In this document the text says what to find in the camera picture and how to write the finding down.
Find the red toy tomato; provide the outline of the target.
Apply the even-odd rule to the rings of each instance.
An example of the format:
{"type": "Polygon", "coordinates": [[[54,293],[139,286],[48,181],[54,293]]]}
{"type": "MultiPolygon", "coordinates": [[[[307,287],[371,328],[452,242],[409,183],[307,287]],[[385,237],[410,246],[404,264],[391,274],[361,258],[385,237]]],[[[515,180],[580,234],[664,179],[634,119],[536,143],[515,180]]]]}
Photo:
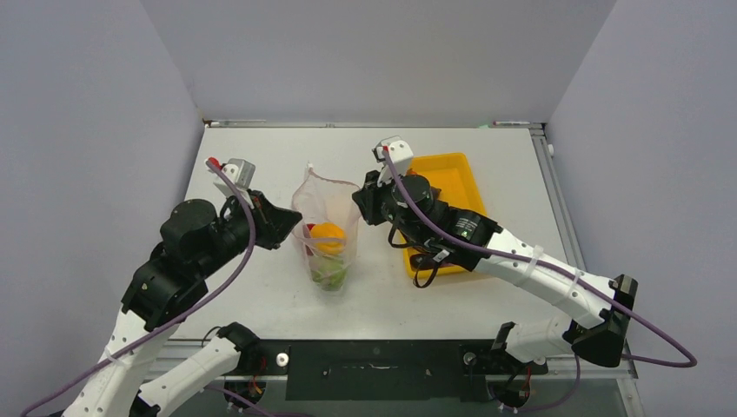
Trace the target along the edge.
{"type": "Polygon", "coordinates": [[[306,223],[305,224],[303,234],[304,234],[304,236],[306,238],[309,238],[309,239],[312,239],[313,238],[312,229],[313,229],[314,226],[315,226],[314,223],[306,223]]]}

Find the clear zip top bag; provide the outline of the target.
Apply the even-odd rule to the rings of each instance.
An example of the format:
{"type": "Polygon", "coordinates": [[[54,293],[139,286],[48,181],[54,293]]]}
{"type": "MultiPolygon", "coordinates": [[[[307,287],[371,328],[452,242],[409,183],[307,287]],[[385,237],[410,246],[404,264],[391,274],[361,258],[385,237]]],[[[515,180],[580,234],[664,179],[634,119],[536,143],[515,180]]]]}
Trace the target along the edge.
{"type": "Polygon", "coordinates": [[[302,215],[292,236],[310,280],[338,292],[355,263],[361,213],[353,200],[359,186],[319,175],[309,163],[290,206],[302,215]]]}

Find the yellow toy bell pepper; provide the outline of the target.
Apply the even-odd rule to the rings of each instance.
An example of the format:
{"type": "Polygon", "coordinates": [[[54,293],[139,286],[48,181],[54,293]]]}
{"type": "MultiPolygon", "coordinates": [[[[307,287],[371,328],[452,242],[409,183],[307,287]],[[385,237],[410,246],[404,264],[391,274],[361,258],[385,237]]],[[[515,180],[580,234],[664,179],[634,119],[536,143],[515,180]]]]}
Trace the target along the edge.
{"type": "Polygon", "coordinates": [[[347,237],[342,228],[332,222],[316,224],[312,229],[314,247],[325,255],[340,255],[344,252],[347,237]]]}

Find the green toy cabbage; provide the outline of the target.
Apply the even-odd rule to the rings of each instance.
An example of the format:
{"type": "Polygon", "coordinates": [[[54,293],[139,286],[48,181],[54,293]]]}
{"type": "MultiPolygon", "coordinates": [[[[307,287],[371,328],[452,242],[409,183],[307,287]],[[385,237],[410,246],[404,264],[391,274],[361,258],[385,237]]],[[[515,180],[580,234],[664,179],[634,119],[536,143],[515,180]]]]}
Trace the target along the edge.
{"type": "Polygon", "coordinates": [[[309,272],[312,282],[325,291],[338,291],[342,288],[347,274],[348,264],[339,259],[326,257],[312,258],[309,272]]]}

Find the yellow plastic tray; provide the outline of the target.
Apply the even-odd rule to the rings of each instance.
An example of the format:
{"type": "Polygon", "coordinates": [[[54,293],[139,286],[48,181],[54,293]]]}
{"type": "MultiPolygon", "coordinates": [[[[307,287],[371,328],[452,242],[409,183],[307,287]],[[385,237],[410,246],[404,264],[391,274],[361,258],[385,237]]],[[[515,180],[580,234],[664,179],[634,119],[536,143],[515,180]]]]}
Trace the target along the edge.
{"type": "MultiPolygon", "coordinates": [[[[470,209],[481,215],[488,215],[473,171],[465,154],[449,153],[416,156],[410,163],[406,174],[424,176],[430,186],[440,190],[439,200],[460,209],[470,209]]],[[[402,252],[405,270],[409,279],[415,278],[415,267],[419,265],[415,261],[416,255],[421,255],[421,253],[411,248],[405,248],[402,252]]],[[[417,274],[418,281],[426,281],[430,277],[431,272],[432,266],[429,269],[420,270],[417,274]]],[[[443,264],[438,268],[435,278],[444,275],[459,275],[467,272],[462,267],[443,264]]]]}

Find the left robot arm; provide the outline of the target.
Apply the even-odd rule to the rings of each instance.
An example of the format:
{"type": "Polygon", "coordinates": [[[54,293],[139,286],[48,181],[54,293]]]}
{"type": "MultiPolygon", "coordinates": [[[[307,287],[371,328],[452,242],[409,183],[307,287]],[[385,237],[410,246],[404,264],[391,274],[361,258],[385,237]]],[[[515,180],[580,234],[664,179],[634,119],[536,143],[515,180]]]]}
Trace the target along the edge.
{"type": "Polygon", "coordinates": [[[248,195],[253,225],[234,196],[221,209],[202,199],[173,209],[160,228],[162,242],[134,273],[122,298],[101,358],[110,364],[88,379],[63,415],[169,416],[215,378],[256,368],[259,339],[233,322],[186,361],[155,380],[145,380],[178,328],[173,320],[208,293],[207,278],[246,251],[251,236],[257,247],[277,249],[302,220],[299,212],[274,206],[260,191],[248,195]]]}

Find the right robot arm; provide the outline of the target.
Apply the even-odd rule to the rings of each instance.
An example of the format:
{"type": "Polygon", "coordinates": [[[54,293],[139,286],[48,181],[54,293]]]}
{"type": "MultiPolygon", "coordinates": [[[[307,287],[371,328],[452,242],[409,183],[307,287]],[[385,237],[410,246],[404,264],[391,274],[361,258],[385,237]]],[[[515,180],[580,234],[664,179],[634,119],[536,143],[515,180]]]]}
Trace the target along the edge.
{"type": "Polygon", "coordinates": [[[368,225],[391,224],[405,242],[426,255],[430,268],[448,263],[502,279],[558,308],[539,323],[501,325],[491,348],[493,364],[512,372],[521,364],[576,354],[600,367],[620,365],[637,282],[584,273],[515,237],[497,222],[438,198],[421,175],[406,175],[402,186],[421,211],[406,203],[395,182],[379,183],[370,171],[352,199],[368,225]]]}

